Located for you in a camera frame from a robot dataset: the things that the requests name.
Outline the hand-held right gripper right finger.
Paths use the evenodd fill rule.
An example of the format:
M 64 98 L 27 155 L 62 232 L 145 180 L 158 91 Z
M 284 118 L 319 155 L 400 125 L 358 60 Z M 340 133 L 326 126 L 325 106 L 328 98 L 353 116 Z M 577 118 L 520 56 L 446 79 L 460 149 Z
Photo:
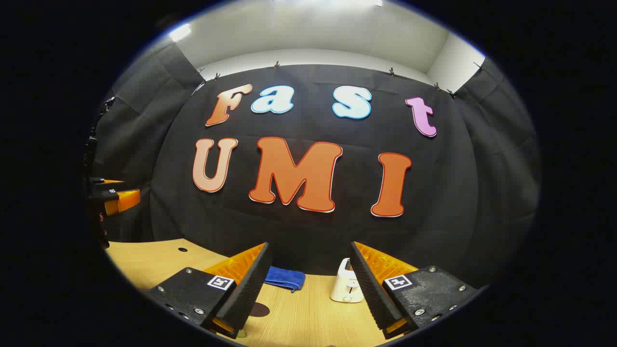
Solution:
M 387 340 L 434 325 L 478 294 L 441 267 L 417 268 L 360 242 L 351 250 L 364 300 Z

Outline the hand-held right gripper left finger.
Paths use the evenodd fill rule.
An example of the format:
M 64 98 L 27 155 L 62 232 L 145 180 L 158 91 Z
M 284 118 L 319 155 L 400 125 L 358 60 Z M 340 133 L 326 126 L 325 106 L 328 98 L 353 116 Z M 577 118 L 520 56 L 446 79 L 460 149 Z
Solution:
M 194 325 L 237 338 L 270 268 L 270 246 L 236 254 L 204 270 L 185 267 L 148 290 L 148 298 Z

